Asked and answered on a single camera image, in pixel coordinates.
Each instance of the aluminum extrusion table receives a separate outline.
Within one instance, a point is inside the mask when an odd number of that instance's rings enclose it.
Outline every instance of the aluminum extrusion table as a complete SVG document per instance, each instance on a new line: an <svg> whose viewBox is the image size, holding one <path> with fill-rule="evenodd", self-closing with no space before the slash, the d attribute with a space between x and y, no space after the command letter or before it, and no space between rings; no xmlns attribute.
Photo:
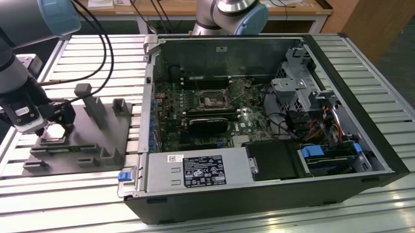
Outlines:
<svg viewBox="0 0 415 233"><path fill-rule="evenodd" d="M357 100L412 172L338 204L218 217L169 225L145 225L117 197L117 171L21 177L34 135L10 129L0 146L0 232L412 232L415 231L415 112L346 38L313 36ZM114 72L98 96L134 104L125 167L137 164L140 102L144 83L144 35L110 35ZM40 81L77 78L101 62L96 35L60 41ZM88 79L97 88L108 74ZM322 84L329 89L328 80ZM46 87L50 98L73 98L74 84Z"/></svg>

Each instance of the paper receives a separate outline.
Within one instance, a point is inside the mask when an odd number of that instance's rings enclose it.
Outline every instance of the paper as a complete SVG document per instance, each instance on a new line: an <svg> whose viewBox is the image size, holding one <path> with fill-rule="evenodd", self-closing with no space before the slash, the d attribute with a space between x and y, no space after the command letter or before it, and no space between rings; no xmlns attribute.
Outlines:
<svg viewBox="0 0 415 233"><path fill-rule="evenodd" d="M89 10L113 9L113 0L88 0Z"/></svg>

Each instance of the warning label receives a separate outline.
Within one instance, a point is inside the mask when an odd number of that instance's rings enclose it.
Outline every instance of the warning label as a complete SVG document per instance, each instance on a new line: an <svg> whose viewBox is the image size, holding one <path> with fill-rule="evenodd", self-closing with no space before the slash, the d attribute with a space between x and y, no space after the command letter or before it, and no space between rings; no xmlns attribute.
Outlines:
<svg viewBox="0 0 415 233"><path fill-rule="evenodd" d="M182 158L186 188L226 184L221 155Z"/></svg>

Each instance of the internal cable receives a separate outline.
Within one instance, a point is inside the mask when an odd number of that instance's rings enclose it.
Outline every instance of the internal cable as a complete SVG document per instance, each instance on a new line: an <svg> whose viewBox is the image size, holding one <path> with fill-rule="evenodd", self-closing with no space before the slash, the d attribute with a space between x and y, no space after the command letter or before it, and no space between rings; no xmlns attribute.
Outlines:
<svg viewBox="0 0 415 233"><path fill-rule="evenodd" d="M157 7L156 7L156 5L154 5L153 0L149 0L149 1L150 1L150 4L153 5L153 8L154 8L154 10L156 10L156 12L157 12L157 15L158 15L158 17L160 17L160 21L161 21L161 26L162 26L162 29L164 29L164 33L166 34L166 29L165 29L165 25L164 25L164 21L162 21L162 18L161 18L158 9L157 9Z"/></svg>
<svg viewBox="0 0 415 233"><path fill-rule="evenodd" d="M270 121L270 123L272 123L274 126L277 126L281 130L284 130L284 131L289 134L289 136L292 137L293 140L296 140L296 141L298 141L298 142L302 142L302 143L304 143L304 142L308 143L306 141L301 140L301 139L293 134L293 132L290 132L285 127L282 127L280 124L277 124L277 123L269 118L270 115L272 115L272 114L266 115L268 120Z"/></svg>
<svg viewBox="0 0 415 233"><path fill-rule="evenodd" d="M69 101L66 101L66 102L58 104L58 105L56 106L56 109L60 109L61 107L64 107L65 105L73 103L74 101L78 101L78 100L86 98L86 97L90 97L90 96L93 96L97 92L100 92L100 91L102 90L102 88L105 87L108 81L109 81L109 78L110 78L110 76L112 76L112 72L113 72L113 69L114 69L114 53L113 53L113 49L112 49L110 40L109 40L108 34L106 34L106 32L105 32L105 30L104 30L104 28L102 28L102 25L100 24L100 22L97 21L94 15L90 13L90 11L86 9L86 7L78 2L78 0L73 0L73 2L80 6L80 8L84 9L84 11L86 12L86 14L90 16L90 18L93 19L94 23L97 24L98 29L101 30L101 32L102 32L102 34L104 34L104 36L105 36L105 39L106 39L106 42L108 42L108 47L109 47L109 54L110 54L110 67L109 67L108 76L106 76L106 78L105 78L105 81L104 81L102 85L101 85L93 92L90 92L89 94L86 94L85 96L76 97L76 98L73 98L72 100L69 100Z"/></svg>
<svg viewBox="0 0 415 233"><path fill-rule="evenodd" d="M81 81L81 80L85 80L88 79L89 77L92 77L94 74L97 74L97 72L101 71L104 65L105 65L105 62L106 62L106 45L105 45L105 41L104 41L104 38L102 38L102 35L101 35L101 32L100 30L93 26L92 22L89 21L89 19L81 14L81 12L78 11L78 9L76 8L76 6L73 5L74 7L74 10L76 12L78 13L80 17L86 21L86 23L90 25L92 29L96 31L97 35L98 35L98 38L101 40L101 43L102 43L102 47L104 47L104 58L102 58L102 62L101 62L101 65L98 66L98 68L96 69L96 71L93 71L92 74L86 75L85 77L81 77L81 78L76 78L76 79L69 79L69 80L54 80L54 81L48 81L48 82L41 82L41 83L36 83L34 85L36 86L50 86L50 85L56 85L56 84L62 84L62 83L72 83L72 82L77 82L77 81Z"/></svg>

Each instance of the blue release tab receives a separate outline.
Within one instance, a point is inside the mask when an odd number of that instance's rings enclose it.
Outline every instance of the blue release tab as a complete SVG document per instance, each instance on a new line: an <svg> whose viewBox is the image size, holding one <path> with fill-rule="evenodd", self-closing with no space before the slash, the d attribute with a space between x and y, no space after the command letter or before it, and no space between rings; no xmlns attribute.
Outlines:
<svg viewBox="0 0 415 233"><path fill-rule="evenodd" d="M129 171L122 171L117 175L117 181L124 182L124 181L130 181L130 172Z"/></svg>
<svg viewBox="0 0 415 233"><path fill-rule="evenodd" d="M354 144L352 144L352 146L354 147L356 153L360 154L362 152L360 144L354 143Z"/></svg>
<svg viewBox="0 0 415 233"><path fill-rule="evenodd" d="M324 156L324 152L320 146L305 146L300 149L302 157L306 158L309 156Z"/></svg>

